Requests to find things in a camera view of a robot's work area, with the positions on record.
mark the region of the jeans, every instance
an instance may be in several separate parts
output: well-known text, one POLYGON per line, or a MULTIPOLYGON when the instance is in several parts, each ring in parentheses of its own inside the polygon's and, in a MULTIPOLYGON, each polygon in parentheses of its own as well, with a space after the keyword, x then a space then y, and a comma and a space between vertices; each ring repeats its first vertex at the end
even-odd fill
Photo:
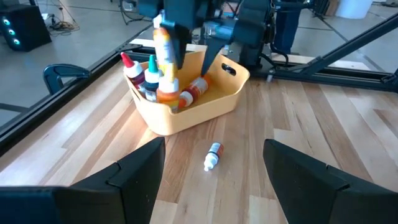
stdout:
MULTIPOLYGON (((285 2, 296 2, 297 0, 284 0, 285 2)), ((274 46, 283 53, 290 54, 293 46, 294 36, 299 26, 299 17, 301 10, 281 8, 276 15, 276 35, 274 46)))

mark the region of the wooden table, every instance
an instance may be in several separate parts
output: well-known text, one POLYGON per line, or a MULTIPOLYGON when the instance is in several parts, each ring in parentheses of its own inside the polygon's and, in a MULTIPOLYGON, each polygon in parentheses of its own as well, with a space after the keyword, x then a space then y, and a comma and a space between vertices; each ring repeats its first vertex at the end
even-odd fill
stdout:
MULTIPOLYGON (((2 156, 0 184, 70 185, 156 137, 136 110, 122 67, 109 69, 2 156)), ((286 223, 262 159, 265 138, 398 191, 397 111, 394 93, 250 80, 233 112, 166 137, 151 223, 286 223), (224 156, 204 172, 214 141, 225 145, 224 156)))

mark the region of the sauce bottle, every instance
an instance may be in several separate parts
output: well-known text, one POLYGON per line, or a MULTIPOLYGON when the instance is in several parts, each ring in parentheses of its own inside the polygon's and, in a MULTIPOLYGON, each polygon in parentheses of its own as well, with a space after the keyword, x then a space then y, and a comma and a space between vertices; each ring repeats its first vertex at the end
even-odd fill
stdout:
POLYGON ((145 97, 151 102, 156 102, 156 90, 159 87, 161 71, 157 69, 155 55, 149 56, 148 69, 145 70, 145 97))
POLYGON ((130 57, 122 52, 120 54, 122 56, 124 68, 123 72, 127 77, 130 79, 134 87, 138 91, 140 91, 143 95, 145 95, 145 88, 144 88, 144 81, 145 81, 145 75, 144 75, 144 70, 142 69, 140 63, 138 62, 133 62, 130 57))
POLYGON ((223 155, 224 152, 224 146, 219 143, 219 142, 214 142, 211 147, 209 152, 206 155, 205 162, 203 163, 205 165, 205 171, 209 171, 214 168, 215 165, 217 165, 220 157, 223 155))
POLYGON ((166 66, 166 73, 159 78, 159 88, 156 91, 157 102, 169 105, 173 113, 178 112, 180 93, 178 91, 178 78, 175 77, 175 66, 166 66))
POLYGON ((209 76, 205 75, 203 78, 198 77, 189 84, 180 94, 180 102, 178 108, 184 108, 195 102, 210 85, 209 76))
POLYGON ((160 27, 154 30, 154 43, 157 63, 163 74, 165 74, 165 67, 175 61, 172 42, 166 29, 160 27))

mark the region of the small white bottle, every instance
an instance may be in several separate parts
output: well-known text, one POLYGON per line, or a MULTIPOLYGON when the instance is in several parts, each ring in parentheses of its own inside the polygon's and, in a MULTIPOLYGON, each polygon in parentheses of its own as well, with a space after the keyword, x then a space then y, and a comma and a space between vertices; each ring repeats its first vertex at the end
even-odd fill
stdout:
POLYGON ((210 150, 206 155, 205 162, 203 163, 205 165, 206 172, 213 169, 214 166, 217 165, 223 152, 224 152, 224 146, 221 143, 214 142, 211 145, 210 150))

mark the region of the green light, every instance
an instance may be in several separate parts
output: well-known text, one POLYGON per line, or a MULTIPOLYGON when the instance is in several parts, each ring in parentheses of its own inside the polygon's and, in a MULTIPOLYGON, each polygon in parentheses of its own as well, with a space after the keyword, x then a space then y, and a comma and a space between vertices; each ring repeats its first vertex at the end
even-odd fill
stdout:
POLYGON ((10 21, 8 21, 8 19, 3 19, 2 22, 3 22, 5 25, 7 25, 7 26, 8 26, 9 24, 11 24, 10 21))

